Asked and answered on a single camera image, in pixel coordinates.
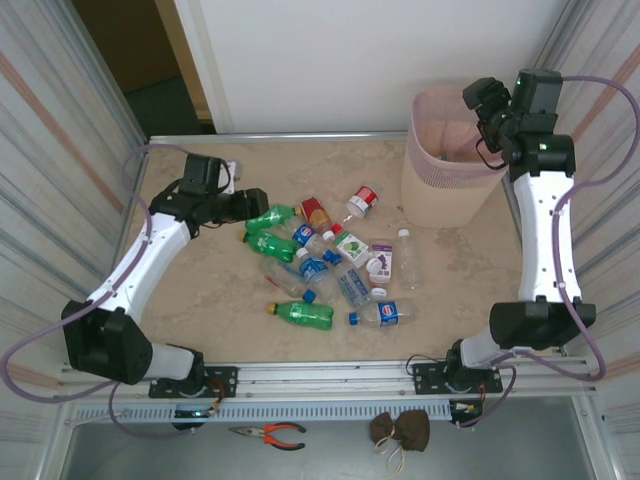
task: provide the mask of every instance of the pliers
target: pliers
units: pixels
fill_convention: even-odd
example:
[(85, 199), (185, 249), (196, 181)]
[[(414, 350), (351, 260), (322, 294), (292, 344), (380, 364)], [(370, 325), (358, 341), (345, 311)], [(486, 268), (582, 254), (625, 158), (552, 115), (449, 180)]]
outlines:
[(292, 422), (283, 422), (276, 423), (275, 425), (265, 425), (264, 428), (260, 427), (231, 427), (229, 430), (235, 433), (239, 433), (240, 435), (244, 435), (246, 437), (261, 437), (264, 443), (268, 445), (272, 445), (280, 450), (285, 450), (287, 452), (293, 452), (295, 450), (300, 450), (304, 448), (304, 443), (282, 443), (275, 438), (273, 438), (270, 433), (275, 432), (276, 430), (297, 430), (300, 433), (304, 433), (307, 431), (302, 425), (298, 425), (297, 423)]

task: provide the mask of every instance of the soda bottle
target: soda bottle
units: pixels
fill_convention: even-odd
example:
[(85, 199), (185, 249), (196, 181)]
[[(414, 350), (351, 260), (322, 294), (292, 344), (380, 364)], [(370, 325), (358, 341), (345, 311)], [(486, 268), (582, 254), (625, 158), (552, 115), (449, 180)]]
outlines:
[(333, 265), (338, 285), (353, 308), (360, 308), (371, 301), (367, 285), (362, 281), (353, 265), (342, 261), (342, 255), (327, 250), (322, 258)]
[(349, 314), (349, 325), (364, 325), (373, 328), (404, 325), (416, 319), (416, 312), (416, 307), (409, 298), (395, 302), (368, 303)]
[(373, 256), (369, 245), (355, 235), (347, 232), (342, 226), (335, 224), (323, 235), (326, 241), (333, 241), (338, 251), (349, 259), (356, 268), (366, 264), (367, 272), (377, 272), (382, 268), (379, 258)]
[(342, 227), (352, 226), (358, 220), (363, 219), (367, 213), (378, 203), (380, 187), (373, 184), (361, 186), (349, 199), (338, 216), (338, 224)]
[(321, 257), (327, 251), (327, 245), (320, 235), (304, 223), (300, 217), (289, 217), (284, 221), (282, 228), (291, 235), (291, 238), (298, 242), (301, 247), (306, 248), (312, 255)]
[(240, 240), (249, 245), (254, 252), (262, 253), (268, 257), (276, 257), (284, 263), (293, 262), (293, 256), (298, 250), (296, 242), (283, 240), (267, 232), (242, 232)]
[(270, 303), (268, 312), (271, 315), (278, 315), (286, 322), (302, 327), (331, 330), (333, 326), (333, 308), (326, 305), (302, 302)]
[(295, 216), (298, 211), (302, 213), (300, 207), (296, 210), (296, 208), (287, 207), (286, 205), (274, 205), (259, 217), (247, 220), (245, 228), (247, 232), (255, 233), (276, 225), (282, 225), (287, 218)]
[(418, 288), (423, 283), (420, 257), (411, 234), (406, 228), (398, 230), (396, 253), (400, 267), (400, 285), (408, 290)]
[(275, 258), (267, 257), (262, 260), (260, 270), (264, 273), (264, 278), (291, 298), (302, 298), (306, 303), (313, 303), (315, 300), (316, 294), (305, 286), (303, 278), (291, 267)]
[(333, 222), (320, 200), (316, 197), (303, 200), (300, 207), (302, 208), (304, 216), (309, 221), (311, 228), (313, 228), (318, 235), (322, 235), (324, 232), (331, 230)]
[(311, 256), (306, 248), (296, 252), (300, 259), (300, 274), (322, 303), (334, 304), (340, 298), (340, 288), (327, 265), (319, 258)]

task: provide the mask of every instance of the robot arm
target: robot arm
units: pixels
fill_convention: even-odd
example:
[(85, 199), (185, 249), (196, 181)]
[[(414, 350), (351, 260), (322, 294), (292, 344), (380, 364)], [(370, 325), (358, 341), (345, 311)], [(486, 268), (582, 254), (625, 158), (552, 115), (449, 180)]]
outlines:
[[(478, 115), (478, 130), (488, 150), (502, 152), (509, 166), (522, 222), (523, 269), (519, 301), (497, 303), (489, 326), (458, 340), (447, 353), (448, 381), (463, 390), (490, 372), (492, 362), (518, 349), (562, 346), (579, 331), (556, 285), (551, 244), (554, 207), (573, 187), (575, 156), (568, 135), (555, 135), (562, 77), (558, 72), (521, 70), (513, 96), (502, 82), (483, 78), (463, 98)], [(560, 212), (560, 242), (565, 289), (586, 326), (595, 306), (582, 303), (573, 267), (569, 204)]]
[[(62, 312), (65, 318), (112, 293), (99, 308), (64, 327), (73, 368), (130, 385), (143, 378), (166, 378), (180, 382), (185, 393), (200, 390), (204, 380), (202, 354), (151, 343), (139, 325), (151, 292), (178, 252), (199, 235), (200, 226), (248, 220), (268, 209), (262, 190), (235, 191), (239, 167), (237, 162), (219, 158), (187, 156), (184, 177), (151, 203), (151, 236), (147, 239), (143, 227), (119, 265), (87, 302), (71, 301)], [(143, 242), (147, 242), (144, 256), (114, 291), (112, 285), (130, 267)]]

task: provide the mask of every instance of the mesh trash bin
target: mesh trash bin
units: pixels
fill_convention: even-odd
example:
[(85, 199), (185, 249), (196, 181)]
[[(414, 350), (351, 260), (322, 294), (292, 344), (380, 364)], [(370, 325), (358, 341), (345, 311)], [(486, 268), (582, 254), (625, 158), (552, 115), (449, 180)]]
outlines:
[[(409, 221), (426, 228), (466, 225), (506, 173), (486, 167), (475, 145), (476, 117), (462, 90), (425, 90), (413, 101), (402, 171), (401, 195)], [(487, 161), (499, 154), (480, 146)]]

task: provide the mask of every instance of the metal bracket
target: metal bracket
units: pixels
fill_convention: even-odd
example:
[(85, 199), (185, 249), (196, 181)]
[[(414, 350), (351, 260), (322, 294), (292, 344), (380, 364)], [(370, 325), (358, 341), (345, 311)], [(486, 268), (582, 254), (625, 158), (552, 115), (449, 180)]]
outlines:
[(170, 384), (162, 379), (152, 381), (149, 385), (149, 398), (177, 398), (177, 399), (194, 399), (194, 398), (217, 398), (218, 394), (213, 391), (209, 383), (210, 378), (215, 378), (224, 387), (224, 397), (233, 398), (236, 396), (236, 388), (238, 385), (238, 367), (205, 367), (205, 382), (202, 390), (195, 395), (185, 395), (181, 393), (175, 384)]
[[(451, 395), (451, 394), (478, 394), (480, 391), (477, 385), (467, 390), (459, 391), (454, 389), (447, 381), (447, 364), (437, 363), (415, 363), (413, 366), (413, 385), (416, 395)], [(484, 380), (486, 393), (502, 392), (502, 379), (498, 370), (488, 375)]]

